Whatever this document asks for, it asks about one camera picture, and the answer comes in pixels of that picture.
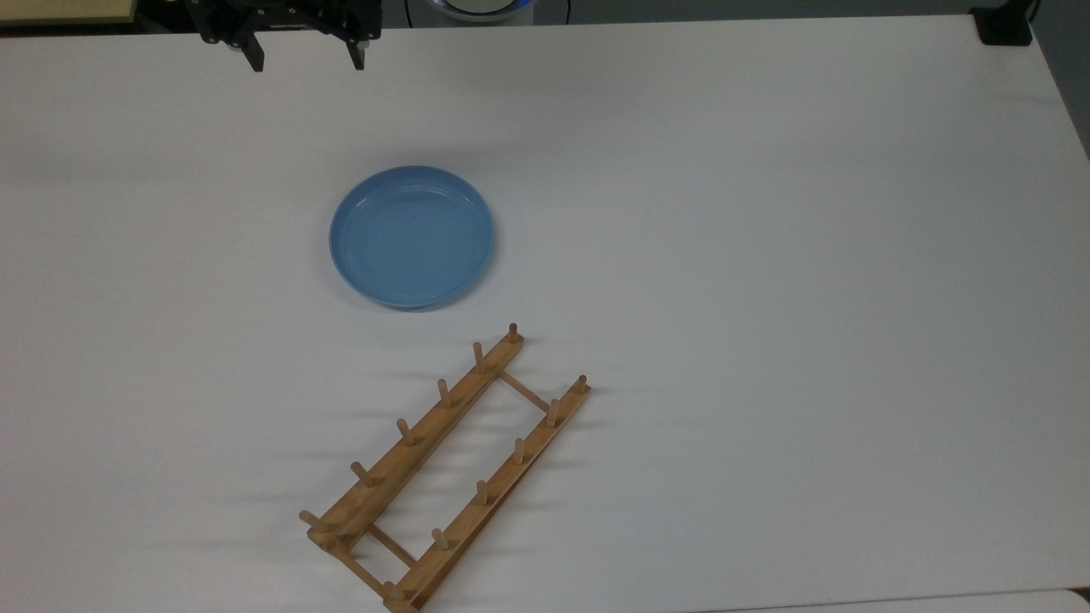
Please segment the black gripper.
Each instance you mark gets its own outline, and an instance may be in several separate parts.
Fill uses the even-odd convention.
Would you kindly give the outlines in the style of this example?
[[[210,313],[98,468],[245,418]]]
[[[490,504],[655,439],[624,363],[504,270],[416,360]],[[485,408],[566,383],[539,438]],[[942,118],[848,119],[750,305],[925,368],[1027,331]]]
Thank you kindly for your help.
[[[187,1],[206,43],[240,45],[253,72],[264,70],[258,31],[317,31],[346,43],[352,67],[365,70],[370,40],[382,37],[382,1]]]

